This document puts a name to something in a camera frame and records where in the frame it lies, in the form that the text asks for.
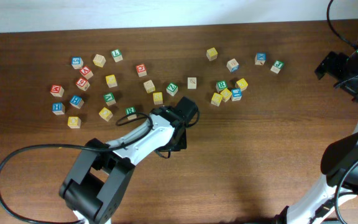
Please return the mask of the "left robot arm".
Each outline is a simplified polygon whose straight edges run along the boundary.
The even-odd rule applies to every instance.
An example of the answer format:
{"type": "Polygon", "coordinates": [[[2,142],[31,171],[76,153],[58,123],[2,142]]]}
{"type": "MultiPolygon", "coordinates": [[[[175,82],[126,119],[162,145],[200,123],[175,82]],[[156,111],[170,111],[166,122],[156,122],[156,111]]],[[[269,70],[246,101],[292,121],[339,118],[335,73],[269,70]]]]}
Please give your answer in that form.
{"type": "Polygon", "coordinates": [[[183,97],[176,106],[153,109],[143,124],[119,139],[88,141],[93,150],[80,152],[59,190],[79,223],[110,223],[136,165],[152,152],[168,159],[186,149],[186,129],[199,113],[196,103],[183,97]]]}

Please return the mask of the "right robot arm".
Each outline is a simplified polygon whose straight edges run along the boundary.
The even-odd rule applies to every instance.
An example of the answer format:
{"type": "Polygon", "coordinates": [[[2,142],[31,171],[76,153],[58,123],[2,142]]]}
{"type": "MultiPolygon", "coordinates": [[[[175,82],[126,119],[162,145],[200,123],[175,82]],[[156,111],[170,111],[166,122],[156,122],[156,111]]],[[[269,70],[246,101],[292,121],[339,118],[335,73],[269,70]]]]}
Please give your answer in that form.
{"type": "MultiPolygon", "coordinates": [[[[358,102],[358,38],[355,51],[346,55],[330,52],[318,65],[318,78],[330,75],[335,88],[358,102]]],[[[285,207],[274,223],[327,223],[335,214],[336,223],[345,223],[341,206],[358,198],[358,120],[348,136],[331,143],[324,151],[318,180],[295,204],[285,207]]]]}

